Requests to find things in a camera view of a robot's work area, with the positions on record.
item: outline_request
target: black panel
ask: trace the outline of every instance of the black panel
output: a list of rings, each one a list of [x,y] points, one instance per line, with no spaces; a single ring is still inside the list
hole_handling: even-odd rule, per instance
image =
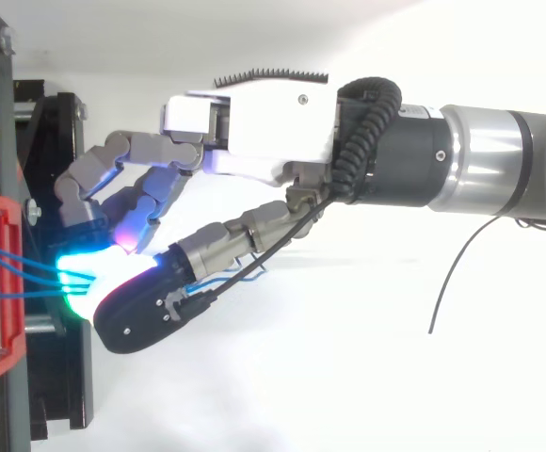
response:
[[[24,178],[42,210],[37,225],[24,231],[24,255],[50,265],[63,231],[54,184],[83,149],[78,103],[72,93],[41,97],[30,121],[18,123]],[[28,299],[25,309],[28,314],[48,314],[56,327],[54,333],[26,336],[32,439],[47,438],[48,420],[69,419],[72,429],[86,428],[93,418],[90,324],[72,314],[59,297]]]
[[[14,80],[13,82],[13,102],[36,102],[44,95],[44,80]]]

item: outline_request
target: black cylinder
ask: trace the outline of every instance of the black cylinder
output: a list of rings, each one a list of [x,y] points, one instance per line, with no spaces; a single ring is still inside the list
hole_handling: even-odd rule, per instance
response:
[[[339,146],[359,126],[366,102],[342,100]],[[429,204],[441,191],[453,145],[445,119],[430,118],[420,106],[403,105],[361,169],[356,203]]]

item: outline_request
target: green light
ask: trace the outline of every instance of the green light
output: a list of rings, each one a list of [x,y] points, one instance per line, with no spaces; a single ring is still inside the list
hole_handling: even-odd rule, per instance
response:
[[[151,256],[127,254],[123,248],[115,245],[105,250],[61,256],[57,259],[56,266],[60,270],[71,270],[95,277],[85,295],[66,297],[73,312],[92,322],[97,306],[110,292],[139,273],[156,266],[156,262]],[[88,283],[88,280],[67,273],[58,273],[58,276],[65,285],[63,290],[68,293],[78,290],[71,289],[69,284]]]

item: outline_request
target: black cable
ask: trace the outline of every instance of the black cable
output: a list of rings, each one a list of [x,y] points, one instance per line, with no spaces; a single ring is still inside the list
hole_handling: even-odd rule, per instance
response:
[[[218,298],[224,292],[232,288],[234,285],[242,281],[243,278],[247,277],[252,271],[254,271],[259,266],[262,266],[271,256],[273,256],[277,251],[281,250],[296,234],[298,234],[302,228],[304,228],[309,221],[323,212],[330,204],[334,202],[332,197],[327,198],[325,201],[320,202],[315,206],[308,214],[302,217],[298,223],[296,223],[290,231],[288,231],[282,238],[280,238],[275,244],[261,254],[258,258],[252,261],[248,266],[242,268],[239,272],[235,273],[228,281],[224,282],[222,285],[209,291],[209,297]]]
[[[365,118],[338,155],[334,156],[331,166],[332,193],[344,202],[353,202],[361,172],[368,159],[375,154],[379,138],[401,107],[402,96],[394,82],[369,77],[340,88],[338,97],[371,102]]]
[[[490,221],[487,221],[484,223],[478,230],[472,234],[472,236],[468,239],[467,242],[465,242],[465,245],[461,248],[461,251],[459,252],[458,256],[455,258],[455,261],[453,261],[453,264],[451,265],[451,268],[449,269],[449,272],[446,275],[446,278],[444,279],[444,284],[442,285],[441,292],[439,293],[439,297],[436,300],[436,306],[434,306],[434,314],[432,314],[432,319],[430,320],[430,328],[428,329],[427,333],[432,334],[434,332],[434,327],[436,325],[436,317],[439,314],[439,309],[441,308],[441,301],[442,296],[444,295],[444,291],[446,290],[446,286],[449,284],[449,280],[451,280],[451,276],[453,275],[453,271],[455,271],[455,268],[458,266],[459,260],[461,259],[461,256],[463,256],[463,253],[465,250],[468,249],[470,244],[474,241],[477,235],[479,235],[482,231],[484,231],[487,226],[490,226],[494,221],[498,220],[500,217],[495,217],[491,219]]]

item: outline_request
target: blue wire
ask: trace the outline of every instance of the blue wire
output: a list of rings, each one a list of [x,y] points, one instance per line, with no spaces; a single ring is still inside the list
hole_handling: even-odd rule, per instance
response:
[[[266,273],[266,270],[259,271],[256,275],[254,275],[252,277],[249,277],[249,278],[247,277],[247,278],[242,279],[242,282],[251,283],[253,281],[258,280],[265,273]],[[192,285],[189,285],[188,287],[185,288],[185,292],[187,292],[188,294],[192,294],[194,292],[202,290],[204,287],[208,287],[211,284],[224,283],[224,282],[228,281],[229,279],[230,278],[213,278],[212,280],[208,280],[208,281],[202,282],[200,284],[192,284]]]
[[[87,289],[89,287],[89,284],[62,284],[61,282],[58,282],[58,281],[45,280],[45,279],[40,278],[38,276],[30,275],[28,273],[24,273],[23,271],[20,271],[15,266],[11,266],[7,262],[3,261],[2,259],[0,259],[0,266],[6,268],[7,270],[9,270],[14,275],[21,276],[25,280],[29,280],[29,281],[32,281],[33,283],[37,283],[37,284],[51,285],[53,287],[60,287],[60,288],[62,286],[64,286],[64,285],[66,287],[83,288],[83,289]]]
[[[242,263],[239,262],[238,258],[235,258],[235,263],[237,264],[237,268],[227,268],[226,270],[223,270],[223,273],[235,273],[243,268]]]
[[[42,297],[64,297],[67,295],[86,295],[87,292],[63,292],[60,290],[43,290],[39,292],[24,292],[22,294],[0,294],[0,299],[35,299]]]
[[[13,259],[14,261],[22,262],[24,264],[27,264],[28,266],[33,266],[35,268],[40,268],[41,270],[51,271],[54,273],[66,273],[71,276],[76,276],[78,278],[83,278],[84,280],[95,280],[94,276],[86,275],[84,273],[77,273],[75,271],[69,271],[69,270],[60,270],[56,266],[47,266],[45,264],[42,264],[40,262],[33,261],[32,259],[26,259],[25,257],[19,256],[17,254],[12,254],[7,251],[0,250],[0,255],[6,256],[9,259]]]

